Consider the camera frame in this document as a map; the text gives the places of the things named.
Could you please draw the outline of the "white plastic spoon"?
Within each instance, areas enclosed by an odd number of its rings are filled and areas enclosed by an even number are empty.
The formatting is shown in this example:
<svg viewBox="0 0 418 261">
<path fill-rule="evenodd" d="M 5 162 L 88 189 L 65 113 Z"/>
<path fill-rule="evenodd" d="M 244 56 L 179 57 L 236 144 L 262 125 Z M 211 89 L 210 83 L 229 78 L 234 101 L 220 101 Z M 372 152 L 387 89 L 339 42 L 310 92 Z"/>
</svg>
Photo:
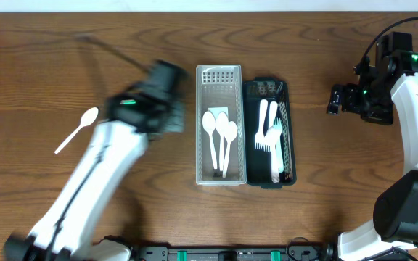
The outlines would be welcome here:
<svg viewBox="0 0 418 261">
<path fill-rule="evenodd" d="M 271 181 L 278 183 L 279 176 L 279 163 L 276 155 L 276 143 L 280 140 L 282 134 L 281 120 L 276 118 L 272 127 L 267 130 L 264 143 L 268 146 L 271 153 Z"/>
<path fill-rule="evenodd" d="M 213 113 L 206 111 L 202 116 L 202 126 L 204 131 L 208 134 L 209 144 L 210 144 L 210 155 L 213 163 L 213 169 L 216 170 L 217 159 L 216 159 L 216 150 L 213 142 L 213 131 L 216 129 L 216 120 L 213 116 Z"/>
</svg>

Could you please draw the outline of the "clear plastic basket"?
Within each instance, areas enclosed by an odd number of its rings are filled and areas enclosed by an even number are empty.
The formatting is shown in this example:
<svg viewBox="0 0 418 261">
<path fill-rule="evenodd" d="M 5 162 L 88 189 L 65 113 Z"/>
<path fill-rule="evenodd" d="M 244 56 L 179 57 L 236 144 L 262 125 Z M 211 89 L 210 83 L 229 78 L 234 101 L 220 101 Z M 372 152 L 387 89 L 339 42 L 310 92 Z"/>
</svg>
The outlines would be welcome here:
<svg viewBox="0 0 418 261">
<path fill-rule="evenodd" d="M 215 129 L 213 142 L 217 169 L 213 169 L 208 134 L 202 116 L 209 107 L 227 107 L 228 121 L 237 124 L 237 137 L 231 143 L 227 175 L 219 170 L 220 136 Z M 196 183 L 201 186 L 237 186 L 247 182 L 242 70 L 240 65 L 199 65 L 196 68 Z"/>
</svg>

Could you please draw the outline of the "white utensil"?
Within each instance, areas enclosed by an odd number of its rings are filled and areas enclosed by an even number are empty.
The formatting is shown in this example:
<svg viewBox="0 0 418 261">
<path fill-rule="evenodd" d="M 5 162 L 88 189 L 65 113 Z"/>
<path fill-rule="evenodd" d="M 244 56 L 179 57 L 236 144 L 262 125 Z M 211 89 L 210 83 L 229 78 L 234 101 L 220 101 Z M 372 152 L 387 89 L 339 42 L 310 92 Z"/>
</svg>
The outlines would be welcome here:
<svg viewBox="0 0 418 261">
<path fill-rule="evenodd" d="M 90 126 L 97 119 L 98 115 L 99 115 L 98 107 L 92 107 L 86 110 L 80 118 L 78 127 L 54 150 L 54 153 L 59 154 L 68 145 L 68 143 L 76 136 L 76 134 L 82 128 Z"/>
<path fill-rule="evenodd" d="M 218 157 L 220 171 L 224 168 L 224 134 L 228 124 L 229 121 L 227 114 L 225 112 L 220 112 L 216 118 L 216 130 L 220 136 Z"/>
<path fill-rule="evenodd" d="M 225 139 L 227 141 L 227 147 L 226 147 L 226 152 L 224 155 L 224 166 L 223 166 L 223 172 L 222 172 L 222 175 L 224 178 L 226 177 L 227 171 L 228 171 L 231 143 L 235 140 L 236 137 L 237 137 L 237 124 L 234 121 L 230 121 L 225 132 Z"/>
</svg>

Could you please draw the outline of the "white plastic fork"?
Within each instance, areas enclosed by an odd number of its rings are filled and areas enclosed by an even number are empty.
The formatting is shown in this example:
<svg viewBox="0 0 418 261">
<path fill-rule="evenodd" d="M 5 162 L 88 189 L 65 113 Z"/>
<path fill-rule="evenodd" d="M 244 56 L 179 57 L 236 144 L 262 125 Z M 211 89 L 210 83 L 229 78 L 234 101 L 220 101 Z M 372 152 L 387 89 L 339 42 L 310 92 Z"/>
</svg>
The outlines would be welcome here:
<svg viewBox="0 0 418 261">
<path fill-rule="evenodd" d="M 277 110 L 278 110 L 278 103 L 276 101 L 272 101 L 269 104 L 269 110 L 268 110 L 268 128 L 270 128 L 274 125 Z M 264 150 L 266 152 L 271 151 L 269 141 L 268 141 L 268 135 L 265 135 L 265 137 L 264 137 Z"/>
<path fill-rule="evenodd" d="M 264 133 L 263 127 L 267 113 L 268 102 L 265 99 L 261 99 L 259 104 L 259 116 L 258 116 L 258 130 L 255 134 L 255 149 L 262 150 L 264 146 Z"/>
</svg>

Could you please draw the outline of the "black plastic basket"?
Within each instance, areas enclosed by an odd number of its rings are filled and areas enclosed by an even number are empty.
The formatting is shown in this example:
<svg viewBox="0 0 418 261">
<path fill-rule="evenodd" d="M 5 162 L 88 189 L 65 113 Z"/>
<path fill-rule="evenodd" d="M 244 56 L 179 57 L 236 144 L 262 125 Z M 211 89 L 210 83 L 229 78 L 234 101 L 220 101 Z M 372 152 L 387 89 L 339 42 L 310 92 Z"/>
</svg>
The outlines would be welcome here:
<svg viewBox="0 0 418 261">
<path fill-rule="evenodd" d="M 243 83 L 242 94 L 247 183 L 262 189 L 280 189 L 293 185 L 297 176 L 287 83 L 273 77 L 256 77 Z M 268 104 L 272 101 L 278 103 L 275 119 L 281 120 L 282 127 L 280 140 L 276 144 L 280 176 L 278 183 L 271 181 L 271 153 L 264 149 L 255 149 L 255 134 L 258 130 L 261 99 L 265 99 Z"/>
</svg>

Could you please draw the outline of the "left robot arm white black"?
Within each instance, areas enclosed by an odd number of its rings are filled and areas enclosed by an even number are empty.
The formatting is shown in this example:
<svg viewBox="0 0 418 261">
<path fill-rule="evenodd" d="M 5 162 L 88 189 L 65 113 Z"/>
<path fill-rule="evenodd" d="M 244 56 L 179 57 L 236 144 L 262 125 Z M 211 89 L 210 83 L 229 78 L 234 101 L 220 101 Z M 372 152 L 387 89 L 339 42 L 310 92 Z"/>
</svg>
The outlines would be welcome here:
<svg viewBox="0 0 418 261">
<path fill-rule="evenodd" d="M 182 116 L 175 94 L 128 91 L 110 97 L 106 118 L 48 212 L 26 238 L 11 235 L 5 260 L 129 260 L 133 248 L 112 236 L 93 244 L 92 236 L 123 177 L 145 153 L 149 136 L 179 132 Z"/>
</svg>

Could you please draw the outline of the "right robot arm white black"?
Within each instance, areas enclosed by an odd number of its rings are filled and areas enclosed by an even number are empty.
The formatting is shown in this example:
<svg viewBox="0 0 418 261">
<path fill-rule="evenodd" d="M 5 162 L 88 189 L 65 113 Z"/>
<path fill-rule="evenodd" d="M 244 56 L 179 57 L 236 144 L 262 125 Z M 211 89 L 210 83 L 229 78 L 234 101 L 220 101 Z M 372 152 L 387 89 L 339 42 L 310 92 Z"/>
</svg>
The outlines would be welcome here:
<svg viewBox="0 0 418 261">
<path fill-rule="evenodd" d="M 376 260 L 418 248 L 418 53 L 385 51 L 357 73 L 358 84 L 333 87 L 328 113 L 352 112 L 383 125 L 397 115 L 403 141 L 403 177 L 377 198 L 372 220 L 337 240 L 339 259 Z"/>
</svg>

